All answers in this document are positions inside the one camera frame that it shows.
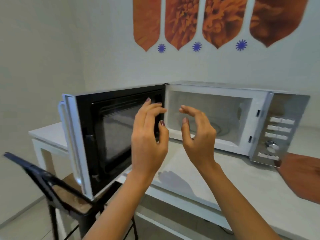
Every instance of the wall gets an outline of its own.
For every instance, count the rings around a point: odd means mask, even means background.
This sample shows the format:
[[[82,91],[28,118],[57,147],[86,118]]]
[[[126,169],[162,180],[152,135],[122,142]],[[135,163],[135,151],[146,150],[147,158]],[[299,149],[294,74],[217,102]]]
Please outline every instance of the wall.
[[[248,0],[242,30],[218,50],[202,36],[205,0],[200,0],[198,28],[193,40],[177,51],[161,34],[145,52],[133,37],[132,0],[71,0],[88,90],[102,90],[174,80],[200,80],[271,85],[312,95],[302,125],[320,127],[320,0],[309,0],[300,26],[269,48],[249,32],[254,0]],[[249,46],[238,52],[235,44],[246,39]],[[200,52],[191,50],[200,41]],[[160,54],[158,44],[167,49]]]
[[[28,131],[60,121],[62,93],[83,91],[79,51],[65,0],[0,0],[0,154],[37,164]],[[56,158],[58,176],[71,173]],[[0,224],[41,197],[22,171],[0,156]]]

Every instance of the white countertop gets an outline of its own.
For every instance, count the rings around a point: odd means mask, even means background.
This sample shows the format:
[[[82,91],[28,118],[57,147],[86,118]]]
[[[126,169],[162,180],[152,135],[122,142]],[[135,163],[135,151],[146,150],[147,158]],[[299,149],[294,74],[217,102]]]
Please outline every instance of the white countertop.
[[[62,124],[29,132],[67,149]],[[301,127],[289,152],[320,158],[320,129]],[[279,234],[291,239],[320,239],[320,204],[297,197],[272,167],[252,165],[247,157],[216,150],[215,160],[237,189]],[[220,210],[210,189],[180,143],[170,141],[168,155],[153,184]]]

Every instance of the baseboard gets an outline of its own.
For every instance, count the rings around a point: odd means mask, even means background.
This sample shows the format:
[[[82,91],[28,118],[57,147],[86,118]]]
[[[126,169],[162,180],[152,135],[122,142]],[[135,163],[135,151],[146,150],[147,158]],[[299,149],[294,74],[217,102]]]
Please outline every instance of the baseboard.
[[[23,208],[22,210],[20,210],[17,214],[15,214],[14,216],[10,217],[9,219],[5,220],[3,223],[0,224],[0,229],[3,228],[5,225],[7,225],[8,223],[12,222],[14,219],[16,219],[17,217],[19,217],[20,215],[22,215],[23,213],[25,213],[27,210],[29,210],[31,207],[33,207],[34,205],[38,204],[40,201],[42,201],[45,198],[45,196],[41,196],[39,199],[35,200],[34,202],[32,202],[30,205],[28,205],[27,207]]]

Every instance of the wall decoration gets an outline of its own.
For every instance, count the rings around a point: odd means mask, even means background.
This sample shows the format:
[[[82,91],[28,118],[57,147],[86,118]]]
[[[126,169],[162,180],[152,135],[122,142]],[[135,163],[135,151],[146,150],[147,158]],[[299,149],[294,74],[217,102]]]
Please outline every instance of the wall decoration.
[[[308,0],[256,0],[251,35],[269,47],[291,34],[300,24]]]
[[[147,51],[160,37],[161,0],[133,0],[133,36]]]
[[[238,50],[238,51],[242,51],[244,50],[245,48],[247,48],[247,44],[248,42],[246,40],[239,40],[239,42],[237,42],[237,44],[235,45],[235,48]]]
[[[166,0],[166,40],[177,50],[194,37],[197,29],[199,0]]]
[[[198,52],[199,50],[201,50],[202,48],[202,44],[200,42],[195,42],[192,46],[193,51]]]
[[[217,49],[240,32],[247,0],[206,0],[202,34]]]
[[[158,45],[158,52],[163,53],[166,51],[166,46],[164,44],[159,44]]]

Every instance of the blue starburst decal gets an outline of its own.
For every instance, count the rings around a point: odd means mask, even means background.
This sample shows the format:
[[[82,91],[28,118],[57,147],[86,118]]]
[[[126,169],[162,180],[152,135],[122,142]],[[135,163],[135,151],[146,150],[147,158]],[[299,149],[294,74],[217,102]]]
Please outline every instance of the blue starburst decal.
[[[202,44],[200,42],[195,42],[192,46],[192,49],[194,52],[198,52],[199,50],[201,50],[202,48]]]
[[[158,52],[163,53],[166,51],[166,46],[164,44],[159,44],[158,46]]]
[[[237,42],[237,44],[235,45],[235,48],[238,51],[242,51],[245,48],[247,48],[247,41],[246,40],[239,40],[239,42]]]

